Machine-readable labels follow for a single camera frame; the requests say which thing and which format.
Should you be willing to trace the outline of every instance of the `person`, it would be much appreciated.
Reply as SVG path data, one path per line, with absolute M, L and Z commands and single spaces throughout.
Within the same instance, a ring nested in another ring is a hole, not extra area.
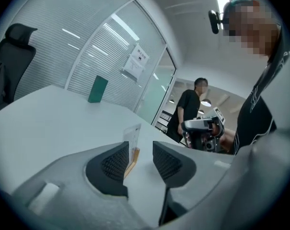
M 227 3 L 222 23 L 227 36 L 238 39 L 242 47 L 252 50 L 253 54 L 268 59 L 266 68 L 242 105 L 236 132 L 226 129 L 220 138 L 221 146 L 235 155 L 241 147 L 254 144 L 261 136 L 277 128 L 261 92 L 289 57 L 290 36 L 286 26 L 272 19 L 255 0 L 232 0 Z
M 183 92 L 176 110 L 169 121 L 167 127 L 167 136 L 180 143 L 183 138 L 181 124 L 183 121 L 191 120 L 197 117 L 200 107 L 200 96 L 207 91 L 208 80 L 198 78 L 194 83 L 194 90 Z

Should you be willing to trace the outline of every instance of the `green card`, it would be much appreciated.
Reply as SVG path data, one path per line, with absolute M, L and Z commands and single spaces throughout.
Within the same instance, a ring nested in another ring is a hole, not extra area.
M 89 103 L 99 103 L 101 101 L 107 83 L 108 80 L 100 76 L 96 77 L 95 82 L 93 82 L 91 93 L 88 97 Z

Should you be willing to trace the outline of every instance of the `white desk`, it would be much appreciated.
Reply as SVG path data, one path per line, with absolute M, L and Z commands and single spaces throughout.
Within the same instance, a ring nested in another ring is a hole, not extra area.
M 152 161 L 152 141 L 176 143 L 122 106 L 88 103 L 85 96 L 54 86 L 0 111 L 0 188 L 12 193 L 54 160 L 121 142 L 123 130 L 139 123 L 139 159 L 124 185 L 129 203 L 156 227 L 165 185 Z

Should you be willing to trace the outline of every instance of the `ceiling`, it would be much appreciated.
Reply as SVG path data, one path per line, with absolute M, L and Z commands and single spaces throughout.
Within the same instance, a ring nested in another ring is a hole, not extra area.
M 173 113 L 182 93 L 187 89 L 194 89 L 193 83 L 176 81 L 169 97 L 169 100 L 174 100 L 174 103 L 168 102 L 165 111 Z M 237 116 L 245 99 L 212 86 L 209 86 L 208 92 L 200 97 L 201 100 L 204 98 L 208 98 L 211 101 L 212 106 L 206 107 L 201 104 L 200 110 L 203 110 L 206 114 L 212 110 L 213 107 L 218 107 L 225 117 L 225 127 L 231 130 L 236 130 Z
M 253 86 L 266 66 L 267 58 L 255 56 L 220 32 L 211 31 L 208 11 L 218 11 L 217 0 L 155 0 L 171 24 L 185 55 L 184 65 L 215 69 L 239 82 Z M 211 82 L 213 86 L 221 85 Z

